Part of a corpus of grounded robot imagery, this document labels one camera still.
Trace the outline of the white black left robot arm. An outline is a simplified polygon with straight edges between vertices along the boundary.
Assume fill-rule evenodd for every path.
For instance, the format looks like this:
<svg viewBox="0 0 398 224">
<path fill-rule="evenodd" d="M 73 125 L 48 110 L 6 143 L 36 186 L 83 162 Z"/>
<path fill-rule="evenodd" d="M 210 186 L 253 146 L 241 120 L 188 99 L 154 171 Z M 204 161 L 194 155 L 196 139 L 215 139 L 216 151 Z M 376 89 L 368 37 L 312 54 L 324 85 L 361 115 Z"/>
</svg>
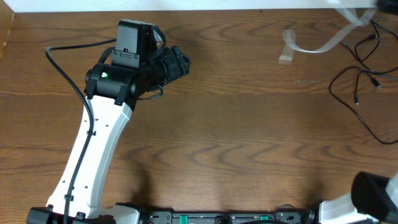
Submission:
<svg viewBox="0 0 398 224">
<path fill-rule="evenodd" d="M 161 97 L 164 86 L 186 75 L 190 65 L 177 46 L 166 45 L 158 26 L 119 21 L 116 38 L 106 41 L 78 91 L 84 110 L 63 175 L 46 206 L 31 208 L 27 223 L 146 223 L 128 203 L 104 209 L 104 182 L 136 103 Z"/>
</svg>

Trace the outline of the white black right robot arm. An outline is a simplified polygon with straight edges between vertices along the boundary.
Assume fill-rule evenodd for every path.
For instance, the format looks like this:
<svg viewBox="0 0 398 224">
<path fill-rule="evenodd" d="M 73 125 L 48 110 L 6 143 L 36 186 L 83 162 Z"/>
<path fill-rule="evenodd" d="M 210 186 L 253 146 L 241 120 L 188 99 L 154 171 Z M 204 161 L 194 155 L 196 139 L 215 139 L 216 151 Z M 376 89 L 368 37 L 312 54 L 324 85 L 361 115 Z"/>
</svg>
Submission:
<svg viewBox="0 0 398 224">
<path fill-rule="evenodd" d="M 350 193 L 320 203 L 318 223 L 397 223 L 397 176 L 358 173 Z"/>
</svg>

